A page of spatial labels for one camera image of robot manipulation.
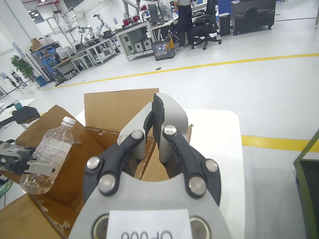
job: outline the office chair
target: office chair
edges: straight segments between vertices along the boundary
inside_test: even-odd
[[[218,42],[221,44],[221,39],[216,37],[210,37],[210,34],[218,34],[218,25],[216,22],[216,10],[217,0],[207,0],[206,10],[199,10],[193,14],[195,21],[193,22],[192,35],[194,38],[194,46],[204,44],[203,50],[206,49],[208,41]]]

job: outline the bottle cap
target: bottle cap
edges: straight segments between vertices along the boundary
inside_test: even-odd
[[[71,125],[75,125],[75,123],[77,122],[75,119],[72,119],[72,118],[69,118],[69,117],[64,117],[62,122],[66,122],[68,124],[71,124]]]

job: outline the man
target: man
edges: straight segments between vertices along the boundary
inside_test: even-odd
[[[193,37],[191,30],[193,27],[192,21],[192,8],[190,6],[190,0],[173,0],[174,5],[178,10],[178,23],[177,23],[177,36],[179,38],[179,48],[176,51],[180,51],[186,48],[185,46],[185,32],[187,33],[188,44],[193,45]]]

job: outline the bin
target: bin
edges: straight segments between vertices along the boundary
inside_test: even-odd
[[[34,80],[38,82],[41,87],[47,84],[47,81],[45,81],[42,75],[37,76]]]

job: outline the floor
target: floor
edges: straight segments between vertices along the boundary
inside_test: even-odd
[[[60,87],[50,83],[33,93],[14,91],[1,101],[36,98],[32,106],[41,113],[57,104],[76,116],[85,93],[158,87],[183,108],[235,112],[242,135],[310,139],[319,127],[319,29],[315,19],[295,19],[315,18],[318,3],[277,2],[272,30],[230,35],[221,45],[187,48],[158,62],[153,56],[127,62],[119,55]],[[22,131],[12,124],[0,131],[0,139]],[[243,147],[246,239],[305,238],[292,164],[297,154]]]

